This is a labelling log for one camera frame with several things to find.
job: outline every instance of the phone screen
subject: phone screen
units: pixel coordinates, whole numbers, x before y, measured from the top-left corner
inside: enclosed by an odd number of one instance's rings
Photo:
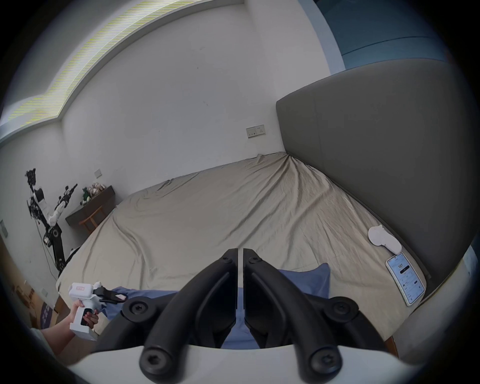
[[[425,291],[418,275],[403,253],[392,257],[387,263],[400,283],[400,287],[404,291],[408,303],[412,304]]]

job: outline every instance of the white wall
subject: white wall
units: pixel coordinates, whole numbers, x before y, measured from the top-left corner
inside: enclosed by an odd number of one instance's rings
[[[298,0],[245,0],[274,79],[276,99],[330,75],[317,33]]]
[[[8,230],[8,237],[3,240],[32,288],[49,305],[54,305],[58,297],[55,279],[48,270],[42,239],[28,212],[30,188],[25,172],[36,168],[36,185],[43,188],[45,199],[52,208],[55,207],[58,196],[63,194],[65,186],[72,187],[77,182],[66,152],[61,125],[54,123],[19,135],[0,148],[0,164],[0,218]],[[78,188],[59,220],[66,257],[73,246],[81,244],[82,235],[76,235],[65,222],[65,217],[78,205],[80,196],[81,188]],[[45,228],[42,224],[39,229],[43,237]],[[49,248],[49,251],[53,256],[53,249]],[[57,269],[48,253],[47,257],[53,275],[57,276]],[[43,288],[47,291],[47,296],[42,295]]]
[[[85,182],[100,168],[124,198],[282,151],[273,82],[244,5],[184,17],[128,46],[87,84],[63,119],[68,152]],[[266,135],[247,139],[259,124]]]

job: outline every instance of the cable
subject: cable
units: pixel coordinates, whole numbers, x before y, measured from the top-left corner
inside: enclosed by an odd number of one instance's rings
[[[35,225],[36,225],[36,231],[38,232],[38,235],[40,236],[40,240],[42,241],[42,249],[43,249],[43,254],[45,255],[45,259],[47,260],[47,265],[48,265],[48,269],[50,271],[50,274],[52,275],[52,277],[55,279],[55,281],[57,281],[57,277],[55,277],[52,273],[52,270],[50,268],[50,263],[48,262],[48,257],[47,257],[47,253],[45,252],[45,243],[43,242],[43,239],[42,239],[42,235],[40,233],[40,230],[38,229],[38,223],[36,222],[35,220]]]

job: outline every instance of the bed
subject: bed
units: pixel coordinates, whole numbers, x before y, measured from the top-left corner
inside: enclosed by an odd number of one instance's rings
[[[378,224],[320,171],[286,153],[258,156],[134,193],[88,238],[57,285],[64,300],[73,281],[180,290],[227,249],[251,248],[278,269],[328,263],[331,296],[355,300],[388,338],[415,305],[405,305],[385,267],[389,251],[368,240]]]
[[[128,197],[60,275],[67,304],[72,282],[179,290],[227,249],[251,248],[278,269],[328,263],[330,296],[355,300],[389,338],[420,300],[406,306],[368,229],[382,223],[400,240],[428,295],[478,228],[478,110],[465,83],[448,63],[391,60],[310,84],[276,110],[286,153]]]

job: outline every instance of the white object on bed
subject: white object on bed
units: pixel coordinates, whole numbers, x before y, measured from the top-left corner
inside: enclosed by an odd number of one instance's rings
[[[402,244],[392,235],[390,235],[385,228],[380,224],[377,227],[371,227],[368,230],[368,238],[373,245],[377,247],[383,245],[394,255],[402,252]]]
[[[278,269],[328,263],[330,296],[355,300],[387,339],[417,303],[405,306],[385,268],[390,252],[368,240],[379,224],[317,169],[285,153],[258,156],[132,194],[72,257],[57,289],[69,305],[72,282],[180,290],[226,250],[251,248]]]

